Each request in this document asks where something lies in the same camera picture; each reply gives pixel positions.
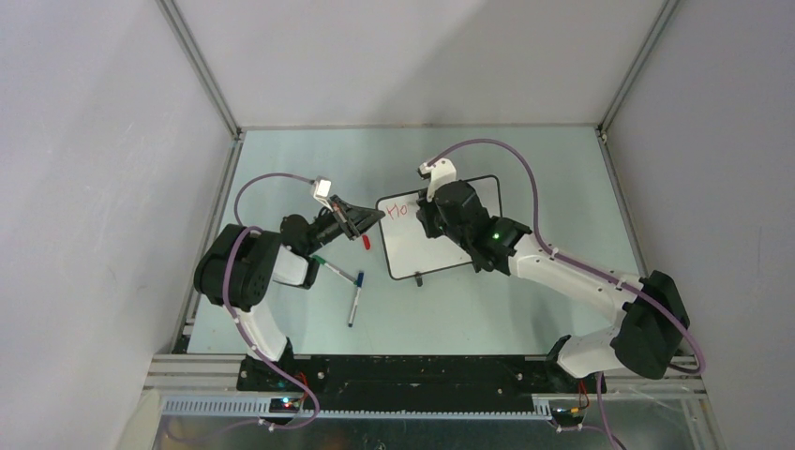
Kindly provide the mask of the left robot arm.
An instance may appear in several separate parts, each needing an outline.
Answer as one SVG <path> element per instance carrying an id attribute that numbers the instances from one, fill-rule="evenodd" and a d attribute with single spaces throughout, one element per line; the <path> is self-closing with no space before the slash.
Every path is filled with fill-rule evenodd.
<path id="1" fill-rule="evenodd" d="M 384 218 L 383 211 L 333 195 L 313 220 L 288 215 L 276 232 L 227 224 L 202 255 L 194 271 L 195 291 L 227 310 L 247 353 L 264 361 L 260 377 L 272 389 L 292 386 L 296 365 L 284 357 L 289 338 L 264 303 L 269 288 L 310 289 L 321 268 L 315 254 L 322 247 L 340 236 L 356 240 Z"/>

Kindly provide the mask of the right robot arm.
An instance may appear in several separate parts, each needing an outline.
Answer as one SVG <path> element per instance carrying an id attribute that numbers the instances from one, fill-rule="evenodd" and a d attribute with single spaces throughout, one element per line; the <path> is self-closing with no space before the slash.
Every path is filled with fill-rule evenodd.
<path id="1" fill-rule="evenodd" d="M 542 247 L 527 225 L 492 216 L 474 187 L 457 180 L 418 194 L 417 219 L 426 237 L 445 237 L 467 253 L 475 271 L 498 271 L 540 283 L 579 301 L 608 320 L 585 336 L 559 338 L 548 353 L 545 377 L 568 392 L 595 372 L 626 368 L 659 380 L 690 321 L 675 281 L 653 271 L 646 277 L 598 269 Z"/>

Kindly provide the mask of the white whiteboard black frame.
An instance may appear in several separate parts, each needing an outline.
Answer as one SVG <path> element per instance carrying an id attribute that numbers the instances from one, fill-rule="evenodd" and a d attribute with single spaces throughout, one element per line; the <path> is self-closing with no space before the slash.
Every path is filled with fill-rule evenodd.
<path id="1" fill-rule="evenodd" d="M 424 276 L 472 263 L 472 258 L 450 239 L 428 238 L 416 214 L 417 191 L 382 197 L 376 208 L 385 213 L 379 222 L 390 278 L 410 279 L 421 287 Z"/>

